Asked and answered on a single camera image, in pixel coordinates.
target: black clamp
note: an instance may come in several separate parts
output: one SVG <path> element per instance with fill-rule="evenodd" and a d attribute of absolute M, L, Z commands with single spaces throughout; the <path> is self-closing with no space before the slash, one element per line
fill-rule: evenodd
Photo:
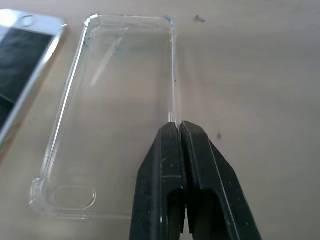
<path fill-rule="evenodd" d="M 130 240 L 261 240 L 238 178 L 204 130 L 163 126 L 141 165 Z"/>

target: white smartphone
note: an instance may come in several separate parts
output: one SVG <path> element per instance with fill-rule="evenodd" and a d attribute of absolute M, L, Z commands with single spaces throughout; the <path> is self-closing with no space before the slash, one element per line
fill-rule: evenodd
<path fill-rule="evenodd" d="M 52 16 L 0 10 L 0 147 L 65 26 Z"/>

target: transparent plastic case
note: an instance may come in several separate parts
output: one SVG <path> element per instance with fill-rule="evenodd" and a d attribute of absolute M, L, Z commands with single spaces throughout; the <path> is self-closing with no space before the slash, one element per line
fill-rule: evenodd
<path fill-rule="evenodd" d="M 131 217 L 156 134 L 177 122 L 175 28 L 167 17 L 84 22 L 31 204 L 63 218 Z"/>

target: table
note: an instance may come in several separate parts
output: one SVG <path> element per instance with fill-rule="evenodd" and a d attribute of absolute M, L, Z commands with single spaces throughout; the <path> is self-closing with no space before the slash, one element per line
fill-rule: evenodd
<path fill-rule="evenodd" d="M 176 20 L 181 119 L 202 126 L 232 164 L 263 239 L 319 238 L 320 2 L 12 0 L 0 7 L 68 24 L 1 163 L 1 239 L 128 239 L 128 220 L 55 219 L 29 206 L 82 22 L 96 11 Z"/>

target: phone screen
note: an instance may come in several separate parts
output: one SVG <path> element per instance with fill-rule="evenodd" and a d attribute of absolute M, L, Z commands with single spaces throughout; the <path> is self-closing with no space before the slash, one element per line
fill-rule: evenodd
<path fill-rule="evenodd" d="M 53 36 L 11 28 L 0 42 L 0 129 Z"/>

